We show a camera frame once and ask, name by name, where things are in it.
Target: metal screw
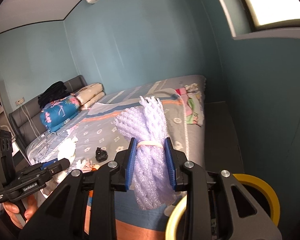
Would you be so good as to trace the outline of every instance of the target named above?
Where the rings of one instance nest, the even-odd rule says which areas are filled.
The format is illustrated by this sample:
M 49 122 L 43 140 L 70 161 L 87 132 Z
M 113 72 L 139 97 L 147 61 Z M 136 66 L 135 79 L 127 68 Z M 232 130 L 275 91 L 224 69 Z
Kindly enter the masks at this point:
M 112 162 L 108 163 L 108 167 L 110 167 L 110 168 L 115 168 L 116 166 L 118 166 L 118 164 L 115 161 L 112 161 Z
M 223 171 L 221 171 L 221 175 L 227 178 L 230 176 L 230 172 L 227 170 L 223 170 Z
M 194 163 L 193 162 L 185 162 L 185 166 L 187 168 L 192 168 L 194 166 Z
M 80 175 L 81 171 L 80 170 L 73 170 L 71 171 L 71 175 L 73 177 L 78 177 Z

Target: blue floral pillow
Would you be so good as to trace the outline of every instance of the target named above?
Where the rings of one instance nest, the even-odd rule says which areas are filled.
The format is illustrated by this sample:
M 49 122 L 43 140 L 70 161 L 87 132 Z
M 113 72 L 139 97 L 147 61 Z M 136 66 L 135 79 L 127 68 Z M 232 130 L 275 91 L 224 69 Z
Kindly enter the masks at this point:
M 73 95 L 48 103 L 40 119 L 49 132 L 56 132 L 79 113 L 79 101 Z

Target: blue gripper pad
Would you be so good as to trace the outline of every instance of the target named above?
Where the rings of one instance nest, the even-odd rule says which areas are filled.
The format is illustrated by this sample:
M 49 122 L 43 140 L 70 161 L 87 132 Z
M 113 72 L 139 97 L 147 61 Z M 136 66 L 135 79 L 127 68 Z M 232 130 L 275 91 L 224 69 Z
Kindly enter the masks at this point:
M 53 159 L 51 161 L 42 163 L 42 167 L 40 168 L 40 170 L 43 170 L 44 168 L 48 167 L 50 164 L 53 164 L 53 163 L 55 163 L 57 161 L 58 161 L 58 158 L 55 158 L 55 159 Z
M 170 147 L 168 144 L 167 139 L 164 140 L 164 151 L 165 151 L 165 155 L 166 155 L 166 163 L 167 163 L 167 168 L 168 168 L 168 175 L 169 175 L 169 181 L 170 181 L 170 185 L 172 187 L 173 190 L 176 189 L 176 170 L 175 167 L 173 165 L 173 160 L 171 157 L 171 151 L 170 151 Z
M 129 162 L 127 166 L 127 172 L 126 172 L 126 190 L 129 189 L 132 183 L 132 176 L 133 176 L 133 171 L 134 171 L 134 163 L 136 160 L 137 156 L 137 140 L 135 139 L 132 145 L 132 149 L 129 155 Z

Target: pillow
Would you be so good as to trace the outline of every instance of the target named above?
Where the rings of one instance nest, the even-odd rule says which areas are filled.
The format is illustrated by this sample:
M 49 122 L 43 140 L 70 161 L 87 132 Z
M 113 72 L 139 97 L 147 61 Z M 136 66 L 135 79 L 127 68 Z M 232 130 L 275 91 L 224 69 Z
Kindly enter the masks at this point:
M 95 83 L 88 85 L 84 88 L 81 88 L 77 93 L 76 97 L 80 102 L 80 105 L 84 105 L 87 103 L 91 98 L 102 92 L 103 86 L 100 83 Z
M 82 105 L 80 107 L 80 110 L 87 110 L 89 107 L 91 107 L 95 102 L 99 101 L 101 98 L 103 98 L 106 94 L 104 92 L 101 92 L 97 94 L 95 97 L 91 98 L 87 103 Z
M 41 111 L 40 120 L 49 132 L 55 132 L 79 112 L 79 101 L 73 95 L 48 103 Z

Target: wall outlet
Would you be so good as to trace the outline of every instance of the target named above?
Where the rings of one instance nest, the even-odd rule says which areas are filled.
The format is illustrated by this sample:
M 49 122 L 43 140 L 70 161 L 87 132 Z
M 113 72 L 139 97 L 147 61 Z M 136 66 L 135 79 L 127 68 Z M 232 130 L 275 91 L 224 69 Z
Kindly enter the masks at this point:
M 16 106 L 21 105 L 24 102 L 25 102 L 25 98 L 20 98 L 19 100 L 16 101 Z

